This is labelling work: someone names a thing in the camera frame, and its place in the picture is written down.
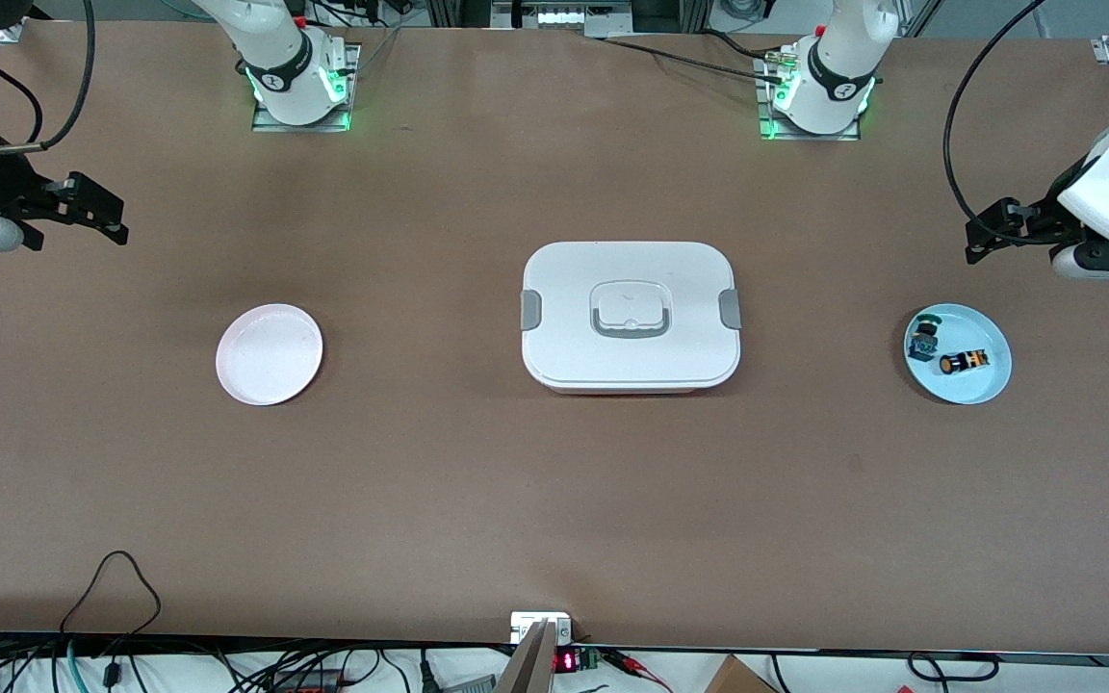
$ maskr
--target table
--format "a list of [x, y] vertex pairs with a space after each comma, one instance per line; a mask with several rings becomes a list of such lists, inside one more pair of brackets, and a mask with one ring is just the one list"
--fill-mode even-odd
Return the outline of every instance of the table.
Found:
[[[0, 629], [55, 628], [123, 548], [153, 631], [497, 640], [545, 607], [598, 642], [1109, 653], [1109, 284], [1031, 248], [965, 264], [938, 142], [978, 43], [899, 40], [846, 144], [763, 142], [745, 80], [528, 31], [404, 30], [350, 133], [253, 135], [218, 28], [99, 34], [83, 119], [33, 162], [120, 194], [132, 237], [0, 255]], [[81, 35], [0, 49], [45, 132]], [[28, 119], [0, 84], [0, 132]], [[1108, 124], [1086, 42], [1003, 44], [960, 184], [1036, 201]], [[718, 246], [739, 371], [683, 398], [531, 380], [521, 271], [567, 240]], [[213, 351], [273, 302], [319, 320], [325, 364], [246, 407]], [[1007, 330], [994, 402], [907, 379], [898, 333], [940, 302]], [[116, 565], [73, 628], [149, 609]]]

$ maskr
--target red digital display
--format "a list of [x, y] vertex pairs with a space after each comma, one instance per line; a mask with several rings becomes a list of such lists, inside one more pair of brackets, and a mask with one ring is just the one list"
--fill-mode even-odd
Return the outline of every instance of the red digital display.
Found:
[[558, 653], [554, 653], [554, 661], [551, 662], [551, 672], [554, 672], [554, 674], [571, 674], [572, 672], [580, 671], [580, 667], [577, 665], [576, 649], [559, 649]]

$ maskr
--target gray clip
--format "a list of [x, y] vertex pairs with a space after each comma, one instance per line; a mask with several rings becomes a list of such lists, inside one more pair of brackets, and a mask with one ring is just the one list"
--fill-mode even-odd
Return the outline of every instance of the gray clip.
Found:
[[532, 288], [520, 293], [520, 332], [529, 332], [542, 324], [542, 295]]
[[718, 294], [718, 310], [721, 324], [730, 329], [743, 329], [743, 316], [739, 312], [739, 291], [728, 288]]

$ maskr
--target light blue plate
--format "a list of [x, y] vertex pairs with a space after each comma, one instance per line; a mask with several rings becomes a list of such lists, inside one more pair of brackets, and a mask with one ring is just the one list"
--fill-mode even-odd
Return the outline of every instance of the light blue plate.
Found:
[[[918, 316], [929, 313], [939, 316], [943, 324], [938, 326], [936, 359], [927, 363], [909, 358], [909, 338], [918, 327]], [[985, 349], [988, 367], [971, 368], [965, 373], [944, 375], [938, 367], [938, 358], [943, 355], [959, 354]], [[937, 398], [955, 405], [980, 405], [995, 395], [1004, 391], [1008, 378], [1013, 375], [1013, 351], [1008, 340], [998, 325], [974, 308], [960, 306], [957, 303], [938, 303], [918, 310], [915, 319], [909, 320], [906, 338], [901, 344], [902, 354], [906, 355], [909, 374], [915, 377], [927, 391]]]

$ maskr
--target black wire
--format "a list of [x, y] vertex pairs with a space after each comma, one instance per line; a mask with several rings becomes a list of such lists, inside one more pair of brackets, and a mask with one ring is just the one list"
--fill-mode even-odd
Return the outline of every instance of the black wire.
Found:
[[3, 82], [11, 84], [11, 86], [17, 88], [19, 93], [23, 93], [23, 98], [28, 100], [28, 104], [32, 106], [32, 132], [28, 135], [29, 142], [35, 142], [37, 136], [40, 136], [40, 122], [42, 121], [42, 113], [40, 112], [40, 101], [33, 92], [30, 91], [22, 82], [19, 82], [17, 78], [6, 73], [3, 68], [0, 68], [0, 78]]
[[[929, 663], [929, 665], [932, 665], [933, 670], [936, 670], [936, 674], [935, 675], [927, 675], [927, 674], [924, 674], [923, 672], [918, 671], [918, 667], [915, 666], [915, 660]], [[999, 674], [999, 660], [998, 659], [991, 659], [991, 660], [989, 660], [988, 663], [990, 665], [990, 671], [986, 672], [986, 674], [980, 674], [980, 675], [946, 675], [946, 674], [944, 674], [944, 670], [938, 665], [938, 662], [936, 662], [936, 659], [932, 658], [927, 653], [910, 653], [909, 656], [906, 658], [906, 666], [909, 667], [909, 673], [910, 674], [916, 675], [916, 676], [918, 676], [918, 679], [924, 680], [924, 681], [926, 681], [928, 683], [938, 683], [938, 684], [940, 684], [940, 687], [943, 687], [944, 693], [950, 693], [949, 690], [947, 689], [947, 684], [949, 684], [949, 682], [954, 682], [954, 683], [981, 683], [983, 681], [990, 681], [991, 679], [995, 679], [995, 676]]]
[[401, 667], [398, 667], [396, 665], [396, 662], [393, 662], [391, 660], [389, 660], [388, 659], [388, 654], [385, 653], [383, 650], [379, 650], [378, 652], [379, 652], [379, 658], [383, 658], [384, 662], [389, 663], [389, 665], [391, 665], [391, 667], [395, 667], [395, 670], [397, 670], [397, 674], [400, 674], [400, 681], [405, 682], [405, 693], [413, 693], [413, 691], [409, 690], [409, 676], [405, 675], [405, 671], [401, 670]]
[[31, 665], [32, 661], [37, 659], [37, 654], [40, 654], [40, 651], [42, 651], [44, 648], [45, 648], [44, 645], [37, 645], [37, 649], [33, 650], [30, 654], [28, 654], [26, 661], [23, 661], [23, 665], [19, 666], [18, 670], [11, 672], [11, 679], [8, 681], [8, 684], [6, 684], [3, 693], [11, 693], [11, 691], [14, 689], [14, 682], [18, 681], [18, 679], [21, 675], [23, 675], [23, 672], [27, 671], [28, 665]]
[[713, 70], [713, 71], [718, 71], [719, 73], [725, 73], [725, 74], [745, 77], [747, 79], [757, 79], [757, 80], [761, 80], [761, 82], [767, 82], [770, 84], [781, 84], [782, 83], [782, 78], [777, 78], [775, 75], [762, 75], [762, 74], [754, 73], [754, 71], [739, 70], [739, 69], [735, 69], [735, 68], [728, 68], [725, 65], [714, 65], [714, 64], [712, 64], [712, 62], [696, 61], [696, 59], [686, 58], [686, 57], [683, 57], [683, 55], [675, 55], [674, 53], [667, 53], [665, 51], [659, 51], [659, 49], [657, 49], [657, 48], [649, 48], [648, 45], [638, 45], [638, 44], [634, 44], [634, 43], [624, 43], [621, 40], [604, 40], [604, 39], [599, 39], [599, 41], [602, 42], [602, 43], [609, 43], [610, 45], [622, 45], [622, 48], [630, 48], [630, 49], [632, 49], [632, 51], [641, 51], [643, 53], [650, 53], [652, 55], [658, 55], [658, 57], [661, 57], [661, 58], [669, 58], [669, 59], [672, 59], [672, 61], [686, 62], [686, 64], [689, 64], [689, 65], [695, 65], [698, 68], [703, 68], [703, 70]]
[[135, 683], [140, 685], [141, 693], [149, 693], [149, 687], [144, 685], [144, 676], [140, 675], [140, 667], [135, 665], [135, 653], [128, 653], [128, 659], [131, 661], [131, 674], [135, 675]]
[[362, 13], [355, 12], [353, 10], [342, 10], [342, 9], [338, 9], [338, 8], [333, 8], [333, 6], [330, 6], [328, 3], [325, 3], [325, 1], [323, 1], [323, 0], [311, 0], [311, 2], [314, 3], [314, 4], [321, 6], [321, 8], [327, 10], [327, 13], [330, 13], [335, 18], [339, 19], [339, 22], [343, 23], [343, 26], [346, 26], [346, 27], [353, 28], [352, 23], [348, 23], [346, 17], [349, 17], [349, 18], [359, 18], [359, 19], [369, 19], [370, 23], [381, 23], [381, 26], [384, 28], [387, 28], [387, 26], [388, 26], [388, 22], [383, 21], [383, 19], [380, 19], [380, 18], [374, 18], [374, 19], [372, 19], [368, 14], [362, 14]]
[[89, 580], [89, 587], [84, 588], [83, 594], [80, 594], [79, 600], [75, 600], [75, 604], [71, 605], [71, 609], [67, 610], [67, 615], [64, 615], [62, 621], [58, 624], [59, 638], [67, 632], [67, 623], [70, 622], [71, 618], [75, 614], [75, 611], [79, 611], [80, 607], [84, 605], [84, 600], [88, 600], [89, 594], [92, 593], [92, 589], [96, 587], [96, 580], [101, 578], [101, 571], [105, 570], [105, 563], [109, 563], [110, 558], [114, 557], [123, 557], [128, 559], [128, 562], [131, 562], [132, 570], [135, 570], [135, 578], [140, 580], [140, 583], [144, 587], [144, 589], [146, 589], [146, 591], [149, 591], [151, 598], [153, 598], [153, 614], [151, 614], [144, 623], [140, 623], [140, 625], [136, 625], [131, 632], [129, 632], [128, 638], [138, 634], [138, 632], [142, 631], [142, 629], [149, 628], [159, 615], [162, 615], [162, 597], [157, 594], [156, 589], [154, 589], [153, 584], [149, 582], [149, 579], [144, 578], [144, 572], [140, 570], [140, 563], [135, 562], [135, 557], [132, 557], [128, 551], [123, 551], [123, 549], [115, 549], [106, 553], [101, 559], [101, 562], [96, 565], [96, 572], [93, 572], [92, 574], [92, 580]]
[[777, 656], [775, 654], [770, 654], [773, 658], [773, 675], [777, 676], [777, 685], [782, 687], [782, 693], [790, 693], [788, 685], [784, 684], [784, 676], [782, 675], [782, 665], [777, 662]]
[[773, 48], [762, 48], [759, 49], [759, 51], [751, 51], [751, 49], [744, 48], [736, 42], [736, 40], [732, 39], [732, 37], [726, 32], [714, 30], [714, 28], [705, 28], [700, 33], [704, 35], [713, 35], [716, 37], [716, 39], [723, 40], [726, 45], [730, 45], [731, 51], [746, 55], [747, 58], [759, 58], [763, 60], [769, 53], [780, 51], [780, 49], [782, 49], [780, 45], [774, 45]]
[[234, 665], [232, 665], [232, 663], [230, 663], [230, 658], [225, 656], [224, 651], [222, 651], [218, 645], [216, 646], [215, 656], [221, 660], [221, 665], [225, 667], [225, 671], [230, 672], [230, 680], [235, 684], [241, 683], [243, 675], [236, 667], [234, 667]]
[[958, 183], [956, 183], [956, 172], [953, 171], [953, 123], [956, 120], [956, 106], [958, 106], [960, 102], [960, 95], [964, 95], [965, 88], [969, 85], [969, 80], [974, 79], [974, 73], [976, 73], [978, 67], [980, 67], [981, 62], [986, 61], [987, 55], [990, 54], [990, 49], [995, 48], [996, 44], [1004, 39], [1004, 35], [1007, 35], [1008, 31], [1011, 31], [1014, 26], [1020, 23], [1021, 19], [1029, 17], [1029, 13], [1038, 9], [1039, 4], [1046, 2], [1047, 0], [1032, 0], [1032, 3], [1027, 4], [1024, 10], [1017, 12], [1017, 17], [1009, 19], [1008, 23], [1005, 23], [1004, 28], [1000, 28], [998, 34], [991, 37], [990, 41], [987, 42], [985, 48], [981, 49], [981, 52], [978, 53], [978, 57], [974, 58], [974, 62], [969, 64], [969, 69], [965, 70], [965, 75], [960, 79], [960, 84], [958, 84], [956, 93], [953, 95], [953, 102], [949, 106], [947, 106], [947, 119], [944, 121], [944, 172], [947, 175], [947, 185], [953, 190], [953, 197], [956, 198], [956, 203], [960, 206], [960, 211], [965, 212], [965, 215], [969, 216], [969, 221], [971, 221], [973, 224], [976, 224], [978, 228], [983, 228], [983, 231], [989, 233], [990, 236], [999, 237], [999, 240], [1019, 245], [1052, 245], [1060, 243], [1060, 241], [1030, 241], [1029, 237], [1013, 236], [1008, 233], [1000, 233], [991, 230], [989, 225], [978, 218], [976, 212], [974, 212], [971, 207], [969, 207], [969, 203], [965, 201], [965, 194], [960, 192], [960, 187]]
[[88, 99], [89, 95], [89, 84], [92, 84], [92, 63], [95, 62], [95, 59], [96, 22], [93, 21], [92, 17], [92, 0], [84, 0], [84, 73], [80, 77], [80, 91], [75, 92], [75, 104], [71, 105], [71, 113], [68, 113], [67, 122], [62, 123], [62, 128], [58, 128], [58, 132], [53, 136], [40, 144], [41, 149], [49, 150], [50, 146], [58, 144], [75, 126], [75, 121], [79, 120], [81, 111], [84, 110], [84, 99]]
[[375, 650], [375, 665], [370, 667], [370, 671], [366, 672], [366, 674], [362, 675], [360, 679], [358, 679], [357, 681], [348, 681], [347, 679], [345, 679], [345, 667], [348, 665], [348, 659], [353, 656], [354, 656], [354, 650], [350, 650], [348, 651], [348, 653], [345, 653], [345, 661], [339, 663], [339, 680], [343, 681], [343, 683], [340, 683], [339, 685], [346, 685], [346, 686], [356, 685], [358, 683], [366, 681], [367, 679], [369, 679], [372, 674], [375, 673], [375, 670], [379, 667], [379, 660], [383, 659], [381, 656], [379, 656], [379, 651]]

